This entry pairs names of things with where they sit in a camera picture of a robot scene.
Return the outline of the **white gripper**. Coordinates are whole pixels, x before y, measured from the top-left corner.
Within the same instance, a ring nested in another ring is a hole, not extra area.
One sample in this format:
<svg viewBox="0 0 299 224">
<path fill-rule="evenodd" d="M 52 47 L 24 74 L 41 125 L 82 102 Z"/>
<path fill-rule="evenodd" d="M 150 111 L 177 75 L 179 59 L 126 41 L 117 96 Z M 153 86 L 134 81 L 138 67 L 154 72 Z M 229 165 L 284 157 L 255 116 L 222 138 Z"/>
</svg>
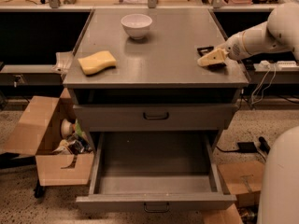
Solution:
<svg viewBox="0 0 299 224">
<path fill-rule="evenodd" d="M 227 56 L 235 61 L 248 58 L 249 54 L 245 49 L 243 34 L 243 32 L 239 32 L 230 36 L 225 43 L 226 50 L 213 49 L 209 53 L 199 58 L 197 60 L 197 64 L 201 67 L 208 67 L 210 65 L 224 63 Z"/>
</svg>

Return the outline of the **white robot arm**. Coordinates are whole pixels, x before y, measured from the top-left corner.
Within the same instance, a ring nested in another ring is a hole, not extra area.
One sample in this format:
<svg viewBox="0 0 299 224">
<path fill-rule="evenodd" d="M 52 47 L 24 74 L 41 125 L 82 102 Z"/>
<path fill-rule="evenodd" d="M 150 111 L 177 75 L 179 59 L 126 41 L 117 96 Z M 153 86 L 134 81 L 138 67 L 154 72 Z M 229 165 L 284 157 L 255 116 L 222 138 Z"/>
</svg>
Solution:
<svg viewBox="0 0 299 224">
<path fill-rule="evenodd" d="M 230 36 L 197 60 L 202 67 L 261 53 L 289 51 L 299 60 L 299 4 L 275 7 L 267 21 Z M 299 127 L 281 134 L 263 171 L 257 224 L 299 224 Z"/>
</svg>

